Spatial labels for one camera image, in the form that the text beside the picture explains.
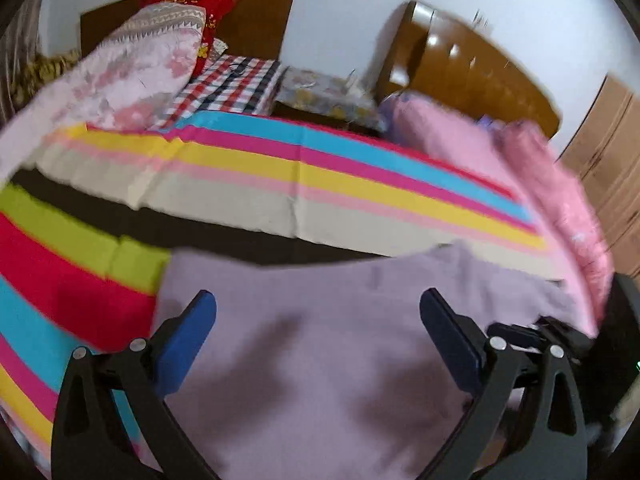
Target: curtain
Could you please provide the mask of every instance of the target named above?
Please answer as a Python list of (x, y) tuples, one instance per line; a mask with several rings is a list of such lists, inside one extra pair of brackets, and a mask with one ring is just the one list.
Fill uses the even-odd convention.
[(42, 0), (24, 0), (0, 38), (0, 128), (14, 116), (9, 88), (38, 47)]

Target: blue stripe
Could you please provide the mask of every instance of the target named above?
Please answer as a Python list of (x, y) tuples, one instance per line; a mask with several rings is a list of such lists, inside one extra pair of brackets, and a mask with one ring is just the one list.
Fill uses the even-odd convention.
[[(4, 276), (0, 276), (0, 333), (22, 362), (56, 393), (60, 391), (66, 363), (74, 348), (85, 345), (99, 353), (50, 322), (20, 296)], [(140, 429), (124, 392), (115, 391), (114, 397), (129, 437), (137, 440)]]
[(350, 158), (369, 166), (427, 182), (432, 186), (454, 192), (486, 206), (532, 224), (529, 212), (519, 203), (510, 200), (480, 184), (449, 171), (425, 164), (400, 153), (373, 146), (368, 142), (332, 135), (298, 124), (283, 123), (260, 117), (201, 110), (191, 117), (181, 119), (175, 128), (197, 126), (260, 139), (277, 140), (295, 146), (305, 146), (319, 152)]

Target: blue gripper pad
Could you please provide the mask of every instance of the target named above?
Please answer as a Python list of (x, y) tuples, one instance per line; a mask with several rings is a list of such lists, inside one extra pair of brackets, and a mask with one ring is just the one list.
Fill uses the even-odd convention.
[(458, 388), (473, 396), (479, 394), (482, 390), (482, 359), (476, 346), (458, 324), (458, 321), (464, 323), (471, 320), (455, 314), (434, 288), (425, 290), (420, 298), (420, 319)]
[(216, 322), (216, 298), (206, 290), (201, 290), (187, 309), (180, 325), (156, 359), (155, 388), (161, 398), (180, 389)]

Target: metal screw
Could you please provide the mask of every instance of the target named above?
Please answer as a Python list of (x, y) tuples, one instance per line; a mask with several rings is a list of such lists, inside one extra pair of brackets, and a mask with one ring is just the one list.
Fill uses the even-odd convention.
[(84, 346), (79, 346), (71, 355), (74, 359), (82, 359), (86, 355), (86, 348)]
[(558, 345), (551, 345), (551, 355), (558, 359), (562, 359), (564, 357), (564, 350), (562, 350), (562, 347)]
[(133, 352), (140, 352), (146, 348), (146, 341), (141, 337), (135, 338), (131, 343), (129, 343), (129, 348)]
[(493, 348), (494, 350), (504, 350), (505, 348), (507, 348), (507, 342), (497, 335), (494, 335), (491, 339), (489, 339), (489, 345), (491, 345), (491, 348)]

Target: yellow stripe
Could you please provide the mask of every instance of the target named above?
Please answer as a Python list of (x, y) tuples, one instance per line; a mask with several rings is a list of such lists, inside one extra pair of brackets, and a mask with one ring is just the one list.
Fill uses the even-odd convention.
[(12, 184), (0, 191), (0, 212), (29, 238), (77, 267), (143, 294), (158, 291), (168, 250), (116, 238)]
[(53, 424), (39, 412), (31, 402), (31, 399), (18, 388), (2, 365), (0, 365), (0, 397), (33, 430), (36, 436), (40, 437), (49, 446), (51, 445)]
[(140, 243), (123, 236), (110, 269), (112, 280), (135, 290), (148, 290), (155, 294), (160, 288), (164, 266), (171, 252)]
[(217, 146), (204, 146), (196, 142), (183, 143), (179, 139), (167, 142), (162, 137), (129, 134), (123, 136), (93, 130), (85, 135), (80, 134), (79, 137), (82, 142), (105, 150), (157, 156), (164, 160), (176, 158), (187, 164), (249, 173), (284, 182), (299, 181), (305, 186), (411, 211), (449, 224), (487, 232), (499, 238), (537, 249), (545, 248), (545, 241), (539, 235), (531, 234), (481, 213), (405, 189), (337, 171), (325, 170), (303, 162)]
[(77, 123), (72, 126), (65, 126), (54, 131), (50, 136), (55, 139), (56, 137), (67, 137), (69, 139), (78, 139), (87, 133), (88, 129), (86, 123)]

